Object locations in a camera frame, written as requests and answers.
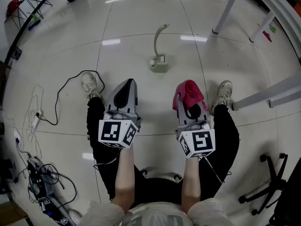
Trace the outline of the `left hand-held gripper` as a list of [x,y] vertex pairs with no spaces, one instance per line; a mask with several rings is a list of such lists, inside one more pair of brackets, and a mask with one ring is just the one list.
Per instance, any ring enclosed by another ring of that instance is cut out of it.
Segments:
[[130,148],[142,122],[136,106],[137,84],[130,78],[110,93],[107,111],[99,121],[98,141],[113,148]]

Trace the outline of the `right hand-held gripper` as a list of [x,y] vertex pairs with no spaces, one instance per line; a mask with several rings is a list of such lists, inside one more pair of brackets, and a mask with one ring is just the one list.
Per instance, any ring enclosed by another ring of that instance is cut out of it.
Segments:
[[186,158],[202,158],[215,151],[215,131],[211,128],[209,112],[200,102],[186,110],[181,94],[177,95],[179,127],[176,138]]

